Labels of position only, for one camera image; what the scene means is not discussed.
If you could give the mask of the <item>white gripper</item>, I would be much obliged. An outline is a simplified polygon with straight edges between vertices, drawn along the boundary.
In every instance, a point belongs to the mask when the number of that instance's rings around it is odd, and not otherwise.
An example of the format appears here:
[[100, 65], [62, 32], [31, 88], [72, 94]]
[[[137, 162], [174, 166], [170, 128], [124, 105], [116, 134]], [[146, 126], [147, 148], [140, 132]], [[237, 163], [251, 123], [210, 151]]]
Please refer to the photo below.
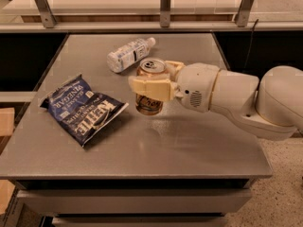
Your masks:
[[185, 66], [180, 61], [166, 61], [166, 65], [172, 81], [129, 77], [132, 91], [140, 96], [162, 102], [178, 98], [178, 101], [189, 110], [208, 112], [211, 93], [220, 68], [204, 63]]

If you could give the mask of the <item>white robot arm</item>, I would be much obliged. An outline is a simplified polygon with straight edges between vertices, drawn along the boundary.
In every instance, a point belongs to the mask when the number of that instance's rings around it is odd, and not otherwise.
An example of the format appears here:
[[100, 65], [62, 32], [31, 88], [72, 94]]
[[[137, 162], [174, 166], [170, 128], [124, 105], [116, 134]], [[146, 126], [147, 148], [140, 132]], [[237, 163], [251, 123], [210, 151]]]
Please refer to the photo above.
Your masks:
[[260, 79], [216, 65], [172, 62], [167, 73], [131, 76], [138, 95], [185, 108], [213, 112], [259, 138], [284, 140], [303, 130], [303, 71], [280, 65]]

